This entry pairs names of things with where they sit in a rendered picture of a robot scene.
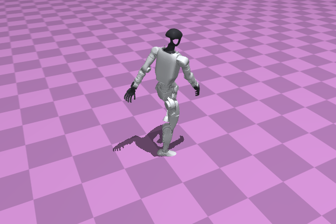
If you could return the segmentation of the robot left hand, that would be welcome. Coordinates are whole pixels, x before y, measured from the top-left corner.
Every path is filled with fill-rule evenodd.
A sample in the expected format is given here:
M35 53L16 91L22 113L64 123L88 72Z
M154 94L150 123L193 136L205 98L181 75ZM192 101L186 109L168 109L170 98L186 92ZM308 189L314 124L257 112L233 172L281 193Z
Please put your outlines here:
M126 94L124 95L124 99L127 101L127 98L128 98L128 102L129 102L129 98L130 98L130 102L131 102L131 99L132 99L132 96L134 95L134 99L135 99L135 87L133 87L134 85L134 82L132 82L131 84L131 88L129 88L126 92ZM127 95L127 96L126 96ZM131 97L130 97L131 96ZM126 97L126 98L125 98Z

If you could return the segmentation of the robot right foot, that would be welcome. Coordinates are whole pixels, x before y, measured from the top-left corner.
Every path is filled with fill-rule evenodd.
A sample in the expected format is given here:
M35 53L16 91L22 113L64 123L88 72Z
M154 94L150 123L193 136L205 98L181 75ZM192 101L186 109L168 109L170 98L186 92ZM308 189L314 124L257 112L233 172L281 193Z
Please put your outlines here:
M176 155L176 152L175 151L170 151L170 150L167 150L167 152L163 152L163 149L159 149L157 151L157 154L160 155L160 156L174 156L174 155Z

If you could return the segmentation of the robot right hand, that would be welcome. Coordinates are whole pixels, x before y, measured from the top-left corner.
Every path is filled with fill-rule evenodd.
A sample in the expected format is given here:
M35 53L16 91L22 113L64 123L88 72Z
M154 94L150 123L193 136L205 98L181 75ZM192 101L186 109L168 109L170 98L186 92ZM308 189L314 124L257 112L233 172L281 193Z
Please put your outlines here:
M200 85L198 85L198 87L194 87L194 89L196 90L195 92L197 92L197 93L196 93L197 95L195 95L195 96L198 96L198 95L200 94L200 93L199 93L199 92L200 92L200 91L199 91L199 90L200 90L199 88L200 88Z

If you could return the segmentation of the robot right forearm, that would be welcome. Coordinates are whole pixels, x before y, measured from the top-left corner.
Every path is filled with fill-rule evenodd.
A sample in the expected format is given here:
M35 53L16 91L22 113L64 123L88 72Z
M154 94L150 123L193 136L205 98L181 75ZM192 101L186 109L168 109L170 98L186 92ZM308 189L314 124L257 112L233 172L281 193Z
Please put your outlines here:
M188 82L192 85L192 87L198 87L198 82L195 80L195 77L193 73L191 73L191 80L188 80Z

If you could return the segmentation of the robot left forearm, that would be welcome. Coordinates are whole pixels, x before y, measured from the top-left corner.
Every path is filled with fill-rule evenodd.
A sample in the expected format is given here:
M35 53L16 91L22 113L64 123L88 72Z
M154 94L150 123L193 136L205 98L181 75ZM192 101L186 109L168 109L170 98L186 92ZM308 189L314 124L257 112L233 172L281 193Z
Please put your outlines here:
M135 80L134 80L134 85L133 85L133 87L137 88L138 85L142 82L142 79L143 79L143 77L144 77L145 75L146 75L146 73L142 70L142 67L141 67L141 69L140 69L139 72L138 72L137 77L136 77Z

